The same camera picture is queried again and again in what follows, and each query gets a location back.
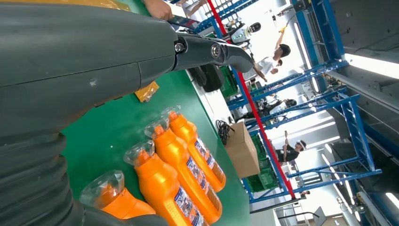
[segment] person's hand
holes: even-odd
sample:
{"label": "person's hand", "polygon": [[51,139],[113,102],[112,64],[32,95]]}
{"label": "person's hand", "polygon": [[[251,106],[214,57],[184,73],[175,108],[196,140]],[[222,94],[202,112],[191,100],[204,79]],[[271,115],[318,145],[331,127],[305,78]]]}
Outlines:
{"label": "person's hand", "polygon": [[152,17],[161,20],[173,18],[172,9],[163,0],[143,0],[143,3]]}
{"label": "person's hand", "polygon": [[281,30],[279,30],[280,33],[284,33],[286,31],[287,26],[284,26]]}

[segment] black shirt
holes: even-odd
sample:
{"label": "black shirt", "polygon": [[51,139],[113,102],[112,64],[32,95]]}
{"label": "black shirt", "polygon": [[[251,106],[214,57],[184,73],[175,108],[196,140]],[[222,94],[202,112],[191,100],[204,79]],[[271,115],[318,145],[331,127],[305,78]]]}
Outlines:
{"label": "black shirt", "polygon": [[[276,150],[277,152],[277,157],[279,158],[279,162],[286,162],[284,161],[284,154],[283,149]],[[299,156],[299,152],[297,152],[294,148],[292,148],[290,145],[287,145],[287,155],[286,155],[286,160],[287,161],[292,161],[296,159]]]}

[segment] orange bottle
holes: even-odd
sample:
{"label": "orange bottle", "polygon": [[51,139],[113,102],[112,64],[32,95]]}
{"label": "orange bottle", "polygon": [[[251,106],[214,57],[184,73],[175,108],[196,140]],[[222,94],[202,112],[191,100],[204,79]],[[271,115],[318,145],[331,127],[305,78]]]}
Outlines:
{"label": "orange bottle", "polygon": [[209,226],[177,180],[177,172],[154,153],[154,143],[143,141],[124,156],[138,175],[140,191],[170,226]]}
{"label": "orange bottle", "polygon": [[158,156],[177,171],[180,184],[205,220],[209,224],[216,222],[222,214],[222,204],[202,170],[191,158],[187,144],[168,128],[168,121],[165,119],[148,125],[145,133],[154,140]]}
{"label": "orange bottle", "polygon": [[79,200],[119,219],[155,214],[153,208],[125,188],[124,176],[119,170],[109,171],[88,184]]}
{"label": "orange bottle", "polygon": [[180,114],[180,106],[169,107],[162,112],[162,115],[169,118],[173,133],[187,143],[190,155],[202,169],[213,189],[216,192],[221,191],[226,185],[226,176],[209,149],[198,137],[197,127]]}

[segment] brown cardboard box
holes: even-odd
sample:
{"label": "brown cardboard box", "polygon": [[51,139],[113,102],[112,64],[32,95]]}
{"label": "brown cardboard box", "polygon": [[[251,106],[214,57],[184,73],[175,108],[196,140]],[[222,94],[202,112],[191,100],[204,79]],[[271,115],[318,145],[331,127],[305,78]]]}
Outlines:
{"label": "brown cardboard box", "polygon": [[229,131],[230,137],[225,147],[239,178],[259,174],[258,155],[245,124],[240,122],[231,127],[235,132]]}

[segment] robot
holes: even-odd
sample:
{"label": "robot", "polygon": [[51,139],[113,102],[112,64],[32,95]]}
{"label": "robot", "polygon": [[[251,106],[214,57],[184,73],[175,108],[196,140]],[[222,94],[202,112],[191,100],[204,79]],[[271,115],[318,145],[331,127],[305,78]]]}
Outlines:
{"label": "robot", "polygon": [[119,220],[74,200],[60,131],[169,71],[215,64],[247,72],[252,59],[151,17],[26,1],[0,3],[1,224],[166,225],[156,215]]}

